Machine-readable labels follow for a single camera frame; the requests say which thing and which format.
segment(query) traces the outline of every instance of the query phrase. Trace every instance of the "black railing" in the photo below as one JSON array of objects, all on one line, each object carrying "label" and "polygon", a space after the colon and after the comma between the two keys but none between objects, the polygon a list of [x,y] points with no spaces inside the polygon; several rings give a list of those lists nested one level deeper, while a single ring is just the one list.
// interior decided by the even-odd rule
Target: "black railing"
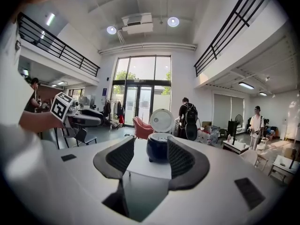
[{"label": "black railing", "polygon": [[82,56],[28,16],[20,13],[18,23],[22,39],[92,76],[97,76],[100,68],[95,63]]},{"label": "black railing", "polygon": [[212,40],[200,59],[195,63],[196,76],[198,76],[224,48],[245,27],[249,27],[250,19],[257,12],[265,0],[238,0],[224,25]]}]

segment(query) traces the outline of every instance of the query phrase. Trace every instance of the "glass door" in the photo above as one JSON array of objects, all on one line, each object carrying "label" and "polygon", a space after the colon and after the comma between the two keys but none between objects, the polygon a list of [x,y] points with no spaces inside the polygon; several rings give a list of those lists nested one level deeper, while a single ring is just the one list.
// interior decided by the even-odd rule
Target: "glass door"
[{"label": "glass door", "polygon": [[139,106],[137,114],[138,117],[147,124],[150,119],[151,91],[152,88],[150,86],[141,86],[139,89]]},{"label": "glass door", "polygon": [[133,127],[135,116],[148,124],[153,108],[152,86],[128,85],[125,94],[125,125]]},{"label": "glass door", "polygon": [[132,119],[136,115],[137,86],[126,87],[125,125],[133,126]]}]

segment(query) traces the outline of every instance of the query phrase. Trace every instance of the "round ceiling light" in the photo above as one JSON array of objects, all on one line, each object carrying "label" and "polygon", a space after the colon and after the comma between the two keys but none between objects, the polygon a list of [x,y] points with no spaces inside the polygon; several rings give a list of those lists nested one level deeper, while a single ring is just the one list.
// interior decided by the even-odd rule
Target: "round ceiling light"
[{"label": "round ceiling light", "polygon": [[106,30],[107,30],[107,32],[108,32],[109,34],[116,34],[116,33],[117,33],[116,28],[113,27],[113,26],[109,26]]},{"label": "round ceiling light", "polygon": [[178,26],[178,24],[179,24],[179,19],[177,18],[177,17],[170,17],[169,19],[168,19],[168,25],[170,26],[170,27],[177,27]]}]

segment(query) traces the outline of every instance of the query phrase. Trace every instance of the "fan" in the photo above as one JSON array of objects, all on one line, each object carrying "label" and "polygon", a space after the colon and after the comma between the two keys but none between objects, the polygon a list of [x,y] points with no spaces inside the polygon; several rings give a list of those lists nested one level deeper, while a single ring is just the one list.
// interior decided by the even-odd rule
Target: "fan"
[{"label": "fan", "polygon": [[237,122],[237,127],[236,127],[236,131],[240,132],[243,129],[243,117],[239,114],[235,117],[235,122]]}]

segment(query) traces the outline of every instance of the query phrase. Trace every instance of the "pink armchair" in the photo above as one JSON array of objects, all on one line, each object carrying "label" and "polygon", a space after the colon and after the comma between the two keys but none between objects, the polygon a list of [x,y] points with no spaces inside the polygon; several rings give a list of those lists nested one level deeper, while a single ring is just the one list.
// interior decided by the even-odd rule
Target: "pink armchair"
[{"label": "pink armchair", "polygon": [[139,117],[132,119],[135,126],[135,135],[138,138],[148,139],[148,136],[151,133],[154,133],[154,130],[151,125],[144,123]]}]

